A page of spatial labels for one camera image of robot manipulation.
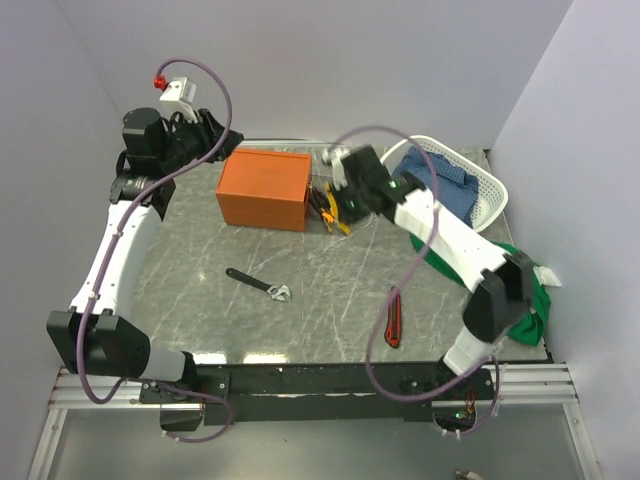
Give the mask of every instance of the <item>white mount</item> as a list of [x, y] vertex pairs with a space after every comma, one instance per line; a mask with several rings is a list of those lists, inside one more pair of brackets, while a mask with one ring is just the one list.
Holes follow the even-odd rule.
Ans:
[[331, 165], [333, 186], [336, 190], [348, 185], [347, 176], [344, 174], [344, 167], [342, 166], [342, 159], [350, 154], [351, 152], [346, 147], [337, 147], [333, 150], [325, 149], [322, 152], [322, 163]]
[[192, 108], [196, 88], [196, 84], [187, 77], [176, 77], [160, 95], [160, 103], [170, 114], [180, 112], [187, 122], [197, 123], [198, 114]]

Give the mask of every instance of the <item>blue towel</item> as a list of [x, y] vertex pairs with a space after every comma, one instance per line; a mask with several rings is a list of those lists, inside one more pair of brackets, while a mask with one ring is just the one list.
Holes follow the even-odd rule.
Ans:
[[[427, 152], [427, 155], [431, 158], [438, 175], [438, 187], [440, 187], [438, 200], [456, 217], [473, 227], [471, 211], [478, 200], [478, 177], [467, 173], [463, 168], [451, 165], [447, 157], [440, 153]], [[411, 173], [428, 188], [433, 188], [429, 166], [416, 147], [409, 149], [393, 175], [399, 175], [402, 172]]]

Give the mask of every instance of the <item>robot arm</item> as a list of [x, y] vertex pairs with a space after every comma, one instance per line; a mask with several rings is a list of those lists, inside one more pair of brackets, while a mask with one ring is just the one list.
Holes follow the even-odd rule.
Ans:
[[426, 242], [433, 229], [433, 209], [439, 224], [431, 249], [462, 278], [472, 293], [464, 326], [443, 358], [455, 374], [490, 356], [508, 328], [530, 309], [533, 262], [524, 254], [508, 255], [475, 233], [409, 173], [392, 177], [372, 147], [337, 149], [323, 155], [341, 179], [328, 195], [338, 206], [337, 221], [353, 224], [371, 213], [382, 214], [398, 227]]
[[[206, 109], [191, 107], [195, 84], [185, 77], [174, 79], [160, 100], [175, 112], [169, 120], [153, 108], [139, 108], [123, 119], [122, 136], [126, 150], [116, 166], [111, 185], [107, 225], [100, 247], [82, 288], [65, 312], [51, 312], [47, 331], [65, 366], [77, 372], [76, 340], [87, 299], [92, 297], [95, 279], [105, 252], [118, 234], [116, 226], [133, 200], [151, 184], [173, 173], [209, 151], [224, 128]], [[217, 156], [223, 161], [243, 140], [229, 131]], [[84, 337], [84, 363], [87, 373], [123, 378], [144, 378], [176, 382], [197, 389], [193, 357], [153, 345], [149, 337], [127, 319], [131, 316], [133, 292], [142, 263], [157, 233], [175, 191], [173, 181], [155, 190], [129, 217], [108, 264], [95, 306], [89, 312]]]

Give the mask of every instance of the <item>white laundry basket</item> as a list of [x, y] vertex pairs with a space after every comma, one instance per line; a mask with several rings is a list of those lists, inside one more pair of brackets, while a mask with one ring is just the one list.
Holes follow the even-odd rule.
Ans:
[[[502, 213], [509, 199], [507, 189], [502, 182], [433, 138], [423, 135], [413, 135], [411, 138], [427, 152], [441, 153], [452, 165], [462, 167], [468, 173], [478, 177], [478, 201], [471, 211], [471, 223], [476, 232], [481, 232], [491, 225]], [[387, 167], [389, 173], [393, 173], [411, 146], [407, 140], [402, 140], [382, 156], [380, 161]]]

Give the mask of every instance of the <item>black metal frame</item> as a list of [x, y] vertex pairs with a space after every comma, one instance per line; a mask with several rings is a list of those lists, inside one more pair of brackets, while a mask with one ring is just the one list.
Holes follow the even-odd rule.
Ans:
[[[199, 365], [202, 390], [226, 398], [233, 406], [236, 422], [282, 420], [335, 420], [402, 418], [412, 422], [433, 420], [431, 402], [398, 403], [376, 393], [364, 364], [260, 364]], [[376, 378], [388, 390], [417, 394], [433, 390], [449, 380], [451, 372], [441, 362], [377, 363]], [[477, 400], [491, 400], [493, 383], [488, 370], [481, 369], [437, 400], [464, 400], [473, 390]], [[141, 390], [142, 404], [200, 403], [195, 398], [176, 397], [157, 386]], [[223, 406], [205, 402], [193, 410], [161, 413], [165, 430], [193, 430], [225, 423]]]

